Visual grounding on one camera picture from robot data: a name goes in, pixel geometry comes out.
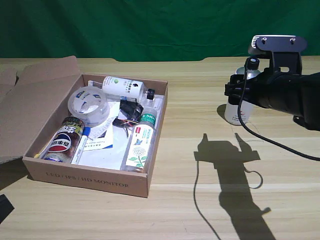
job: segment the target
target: white marker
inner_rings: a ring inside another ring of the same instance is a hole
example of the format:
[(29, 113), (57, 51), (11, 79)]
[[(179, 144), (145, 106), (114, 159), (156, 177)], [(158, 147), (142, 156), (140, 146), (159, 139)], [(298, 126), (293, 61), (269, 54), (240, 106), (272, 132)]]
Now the white marker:
[(74, 153), (73, 158), (71, 160), (71, 164), (78, 164), (79, 163), (80, 157), (82, 155), (82, 152), (84, 151), (89, 134), (90, 134), (90, 127), (87, 127), (87, 126), (84, 127), (82, 137), (80, 139), (78, 147), (75, 150), (75, 153)]

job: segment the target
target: white bottle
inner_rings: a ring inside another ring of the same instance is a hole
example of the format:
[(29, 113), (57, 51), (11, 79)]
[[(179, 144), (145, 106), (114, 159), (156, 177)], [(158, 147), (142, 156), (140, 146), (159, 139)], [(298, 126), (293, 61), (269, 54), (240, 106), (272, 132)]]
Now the white bottle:
[(151, 145), (155, 137), (157, 111), (144, 107), (141, 119), (130, 136), (120, 170), (145, 173), (151, 156)]
[[(251, 58), (250, 62), (248, 63), (247, 66), (247, 77), (246, 79), (252, 79), (256, 77), (260, 71), (258, 70), (259, 68), (259, 59), (257, 58)], [(236, 71), (235, 74), (245, 74), (245, 68), (244, 67), (239, 67)], [(224, 112), (224, 117), (225, 120), (233, 125), (241, 125), (239, 118), (238, 118), (238, 104), (239, 104), (239, 99), (234, 99), (232, 97), (228, 97), (228, 101), (226, 103), (225, 107), (225, 112)], [(249, 120), (249, 117), (253, 111), (254, 105), (250, 102), (247, 101), (242, 101), (241, 103), (241, 119), (242, 121), (246, 124)]]
[(102, 91), (109, 98), (141, 103), (144, 99), (153, 100), (155, 90), (147, 88), (142, 81), (135, 81), (114, 76), (106, 76)]

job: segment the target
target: pepsi can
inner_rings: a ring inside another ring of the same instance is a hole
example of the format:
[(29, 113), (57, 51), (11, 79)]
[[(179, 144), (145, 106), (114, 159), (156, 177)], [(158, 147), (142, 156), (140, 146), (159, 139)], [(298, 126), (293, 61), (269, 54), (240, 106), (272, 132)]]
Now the pepsi can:
[(74, 116), (66, 117), (43, 159), (71, 163), (82, 137), (85, 124)]

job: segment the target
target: cardboard flap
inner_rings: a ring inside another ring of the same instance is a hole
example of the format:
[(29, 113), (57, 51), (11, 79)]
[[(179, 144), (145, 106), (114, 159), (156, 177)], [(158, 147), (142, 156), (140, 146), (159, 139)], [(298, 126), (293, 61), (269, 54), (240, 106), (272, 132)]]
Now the cardboard flap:
[(16, 84), (16, 75), (17, 70), (15, 70), (13, 67), (9, 67), (0, 72), (0, 85), (4, 84), (13, 87)]
[(7, 94), (0, 104), (0, 159), (25, 155), (80, 76), (17, 84)]
[(76, 57), (68, 56), (26, 66), (19, 77), (17, 86), (60, 79), (79, 74), (80, 70), (77, 65)]
[(7, 93), (15, 86), (16, 74), (17, 71), (12, 67), (0, 72), (0, 103)]

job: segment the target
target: open cardboard box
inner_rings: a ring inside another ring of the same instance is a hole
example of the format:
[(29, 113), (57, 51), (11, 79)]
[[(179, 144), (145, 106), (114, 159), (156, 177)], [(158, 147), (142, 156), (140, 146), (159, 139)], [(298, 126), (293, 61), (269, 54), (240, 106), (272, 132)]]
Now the open cardboard box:
[(34, 158), (64, 118), (70, 116), (67, 106), (70, 95), (78, 88), (87, 86), (89, 80), (102, 83), (105, 76), (81, 74), (75, 56), (29, 65), (16, 85), (12, 70), (0, 75), (0, 163), (22, 156), (28, 172), (36, 181), (147, 197), (167, 106), (166, 81), (124, 76), (142, 81), (148, 88), (155, 89), (156, 94), (164, 95), (146, 173)]

